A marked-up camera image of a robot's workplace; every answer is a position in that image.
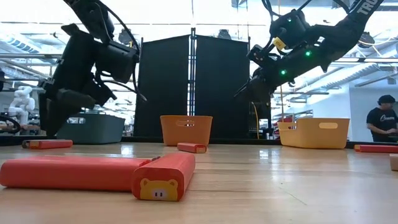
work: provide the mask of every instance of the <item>black t-shirt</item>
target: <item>black t-shirt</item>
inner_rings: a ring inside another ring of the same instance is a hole
[[[392,128],[397,128],[398,117],[394,110],[382,110],[380,108],[374,108],[368,113],[366,123],[372,124],[373,126],[388,131]],[[377,142],[390,142],[391,138],[387,134],[379,134],[373,131],[373,141]]]

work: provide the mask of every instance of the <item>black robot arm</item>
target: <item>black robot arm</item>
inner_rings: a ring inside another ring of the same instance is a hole
[[[272,21],[270,41],[264,48],[255,45],[248,58],[259,65],[252,78],[235,96],[270,106],[273,92],[284,83],[321,66],[324,72],[329,65],[350,51],[361,38],[366,23],[384,0],[355,0],[347,16],[335,26],[310,26],[301,9]],[[270,51],[277,47],[280,54]]]
[[[113,92],[104,84],[127,83],[131,75],[135,93],[143,100],[136,85],[134,71],[139,61],[139,45],[126,25],[100,0],[64,0],[82,21],[89,33],[81,31],[76,24],[62,26],[70,36],[53,77],[39,86],[40,127],[48,136],[55,135],[66,120],[82,108],[93,109],[104,105]],[[110,12],[128,30],[133,46],[128,47],[113,40],[114,26]],[[102,81],[101,76],[115,81]]]

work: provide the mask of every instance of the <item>table surface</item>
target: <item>table surface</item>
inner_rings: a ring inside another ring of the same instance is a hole
[[[175,151],[150,143],[46,151],[0,147],[0,164],[38,154],[151,158]],[[196,159],[181,202],[0,186],[0,223],[397,223],[398,172],[390,170],[388,154],[210,145]]]

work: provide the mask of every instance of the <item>black backdrop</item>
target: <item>black backdrop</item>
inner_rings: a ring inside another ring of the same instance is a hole
[[[235,101],[249,78],[248,43],[197,36],[195,115],[213,116],[211,138],[247,138],[250,104]]]
[[[161,115],[187,115],[189,35],[144,42],[134,136],[162,137]]]

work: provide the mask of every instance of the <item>orange basket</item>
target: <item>orange basket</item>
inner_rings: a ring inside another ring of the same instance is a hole
[[[297,123],[278,123],[283,146],[309,149],[344,149],[348,118],[300,118]]]
[[[211,116],[160,116],[163,142],[166,146],[177,146],[180,142],[209,145]]]

